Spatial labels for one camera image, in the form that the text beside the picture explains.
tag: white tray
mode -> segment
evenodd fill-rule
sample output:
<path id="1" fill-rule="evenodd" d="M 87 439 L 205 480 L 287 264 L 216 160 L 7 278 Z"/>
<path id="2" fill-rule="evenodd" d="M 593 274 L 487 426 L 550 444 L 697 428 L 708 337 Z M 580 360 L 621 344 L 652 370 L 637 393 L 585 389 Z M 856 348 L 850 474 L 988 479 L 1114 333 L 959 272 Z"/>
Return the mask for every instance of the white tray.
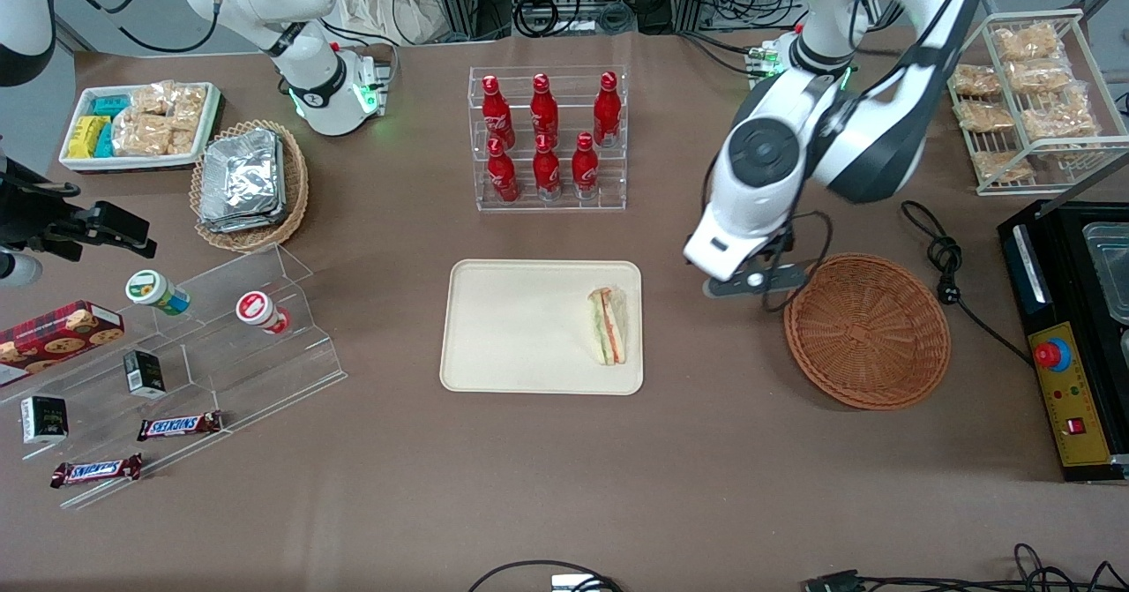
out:
<path id="1" fill-rule="evenodd" d="M 75 173 L 99 174 L 99 173 L 133 173 L 133 171 L 166 171 L 192 168 L 196 162 L 196 156 L 204 153 L 204 145 L 211 138 L 212 124 L 216 121 L 216 112 L 219 110 L 220 90 L 212 82 L 182 82 L 190 87 L 203 87 L 208 90 L 204 97 L 203 113 L 200 115 L 200 124 L 196 125 L 196 137 L 192 141 L 192 150 L 187 154 L 177 155 L 146 155 L 145 157 L 113 157 L 113 158 L 69 158 L 67 157 L 67 145 L 75 134 L 75 127 L 80 116 L 90 114 L 90 105 L 94 98 L 104 96 L 128 96 L 131 90 L 145 87 L 145 85 L 121 85 L 116 87 L 91 87 L 84 89 L 78 97 L 75 113 L 71 114 L 70 125 L 67 127 L 67 134 L 63 138 L 63 146 L 59 149 L 59 163 Z"/>
<path id="2" fill-rule="evenodd" d="M 627 363 L 596 362 L 588 293 L 624 290 Z M 450 391 L 630 395 L 642 385 L 642 276 L 627 261 L 467 259 L 450 270 L 439 377 Z"/>

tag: red cookie box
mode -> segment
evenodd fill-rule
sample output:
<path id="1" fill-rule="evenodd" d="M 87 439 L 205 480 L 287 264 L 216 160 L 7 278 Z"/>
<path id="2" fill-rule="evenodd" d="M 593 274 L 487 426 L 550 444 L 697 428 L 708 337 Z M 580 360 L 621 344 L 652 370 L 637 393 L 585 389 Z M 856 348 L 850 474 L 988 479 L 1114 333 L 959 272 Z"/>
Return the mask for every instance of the red cookie box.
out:
<path id="1" fill-rule="evenodd" d="M 37 374 L 125 333 L 121 314 L 76 301 L 0 332 L 0 386 Z"/>

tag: red switch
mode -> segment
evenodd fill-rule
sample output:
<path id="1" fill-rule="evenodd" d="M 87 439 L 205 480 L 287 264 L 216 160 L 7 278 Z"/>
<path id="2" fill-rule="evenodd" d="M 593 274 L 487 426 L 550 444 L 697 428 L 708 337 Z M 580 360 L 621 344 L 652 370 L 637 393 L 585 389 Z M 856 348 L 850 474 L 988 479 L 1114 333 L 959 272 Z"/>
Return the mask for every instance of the red switch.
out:
<path id="1" fill-rule="evenodd" d="M 1040 367 L 1048 367 L 1048 369 L 1062 362 L 1062 351 L 1053 343 L 1039 343 L 1034 354 L 1035 363 L 1039 363 Z"/>

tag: yellow snack package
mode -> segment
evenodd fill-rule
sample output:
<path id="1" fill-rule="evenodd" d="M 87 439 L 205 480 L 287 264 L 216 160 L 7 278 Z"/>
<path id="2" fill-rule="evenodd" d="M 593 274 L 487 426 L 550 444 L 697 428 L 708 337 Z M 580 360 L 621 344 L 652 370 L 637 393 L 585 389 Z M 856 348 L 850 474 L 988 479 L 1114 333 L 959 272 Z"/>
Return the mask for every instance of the yellow snack package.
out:
<path id="1" fill-rule="evenodd" d="M 93 158 L 98 146 L 102 127 L 110 124 L 110 116 L 81 116 L 75 124 L 75 133 L 67 142 L 67 157 Z"/>

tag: red bottle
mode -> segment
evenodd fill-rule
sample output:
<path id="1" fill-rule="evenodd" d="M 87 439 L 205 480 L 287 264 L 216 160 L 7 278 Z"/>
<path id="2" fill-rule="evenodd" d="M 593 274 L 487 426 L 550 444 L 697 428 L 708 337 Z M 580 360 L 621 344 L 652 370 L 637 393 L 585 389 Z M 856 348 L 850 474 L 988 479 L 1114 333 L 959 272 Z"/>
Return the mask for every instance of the red bottle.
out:
<path id="1" fill-rule="evenodd" d="M 544 134 L 549 139 L 550 148 L 555 149 L 560 117 L 557 115 L 557 98 L 549 92 L 549 77 L 544 73 L 533 77 L 533 102 L 530 103 L 530 112 L 533 115 L 533 134 Z"/>
<path id="2" fill-rule="evenodd" d="M 509 104 L 498 89 L 498 78 L 487 76 L 482 78 L 482 89 L 485 97 L 482 101 L 482 117 L 487 121 L 487 130 L 491 138 L 497 138 L 506 145 L 506 149 L 513 149 L 515 142 L 514 121 L 509 115 Z"/>
<path id="3" fill-rule="evenodd" d="M 537 181 L 537 197 L 554 202 L 561 197 L 561 163 L 549 142 L 548 134 L 536 138 L 537 155 L 533 155 L 533 177 Z"/>
<path id="4" fill-rule="evenodd" d="M 491 138 L 487 142 L 487 150 L 490 151 L 487 171 L 490 173 L 490 182 L 498 192 L 498 197 L 506 203 L 517 201 L 517 198 L 522 194 L 522 188 L 517 183 L 514 160 L 509 159 L 509 156 L 506 155 L 502 141 L 498 138 Z"/>
<path id="5" fill-rule="evenodd" d="M 623 104 L 620 102 L 615 85 L 615 72 L 605 70 L 599 77 L 599 96 L 596 96 L 595 107 L 596 125 L 593 129 L 596 145 L 605 149 L 620 143 L 620 111 Z"/>
<path id="6" fill-rule="evenodd" d="M 592 148 L 592 133 L 587 131 L 577 134 L 576 153 L 572 154 L 572 185 L 576 197 L 594 199 L 596 197 L 596 169 L 599 168 L 599 157 Z"/>

